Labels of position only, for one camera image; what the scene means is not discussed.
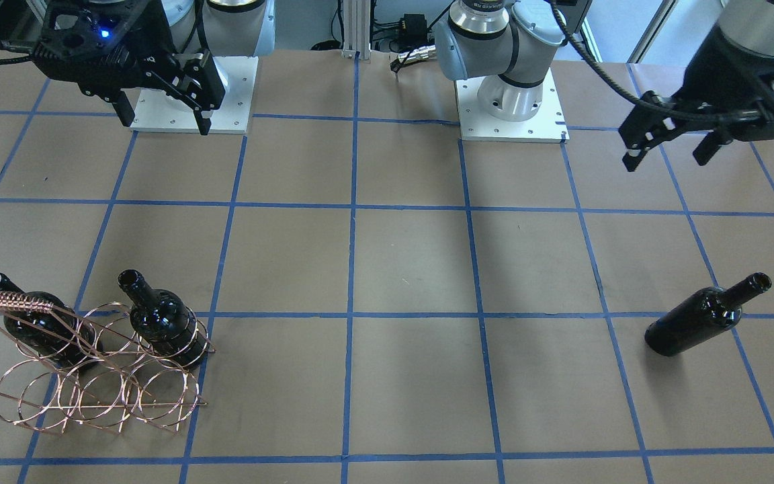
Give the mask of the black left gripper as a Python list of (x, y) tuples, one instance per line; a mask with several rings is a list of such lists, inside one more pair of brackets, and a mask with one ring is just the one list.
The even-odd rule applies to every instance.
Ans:
[[(686, 67), (679, 90), (682, 110), (707, 104), (707, 110), (730, 113), (758, 110), (761, 119), (713, 129), (692, 151), (697, 164), (706, 166), (722, 147), (735, 140), (774, 140), (774, 58), (741, 49), (714, 27)], [(626, 145), (623, 164), (634, 172), (647, 153), (684, 134), (686, 122), (642, 106), (633, 107), (619, 127)]]

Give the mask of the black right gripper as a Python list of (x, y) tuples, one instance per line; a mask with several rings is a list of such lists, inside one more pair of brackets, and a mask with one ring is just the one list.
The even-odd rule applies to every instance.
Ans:
[[(49, 79), (89, 91), (150, 87), (193, 112), (201, 135), (225, 88), (212, 53), (176, 53), (160, 1), (49, 1), (32, 62)], [(113, 109), (129, 128), (135, 113), (126, 92)]]

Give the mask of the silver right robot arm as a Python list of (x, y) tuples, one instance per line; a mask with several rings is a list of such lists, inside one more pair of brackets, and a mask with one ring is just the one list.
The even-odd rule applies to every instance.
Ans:
[(137, 132), (246, 134), (273, 1), (50, 1), (31, 61)]

